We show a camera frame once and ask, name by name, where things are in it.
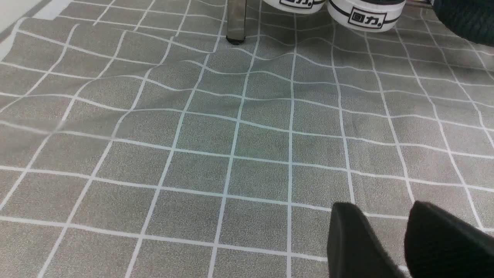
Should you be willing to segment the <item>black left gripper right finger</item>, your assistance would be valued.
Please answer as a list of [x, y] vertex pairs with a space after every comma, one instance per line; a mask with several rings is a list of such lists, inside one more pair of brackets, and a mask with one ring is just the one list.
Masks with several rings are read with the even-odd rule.
[[404, 253], [413, 278], [492, 278], [494, 239], [448, 211], [415, 201]]

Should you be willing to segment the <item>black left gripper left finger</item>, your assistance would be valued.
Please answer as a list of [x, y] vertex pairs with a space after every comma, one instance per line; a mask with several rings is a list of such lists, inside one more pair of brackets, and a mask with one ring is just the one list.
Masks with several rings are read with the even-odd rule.
[[330, 278], [404, 278], [360, 208], [332, 205], [327, 241]]

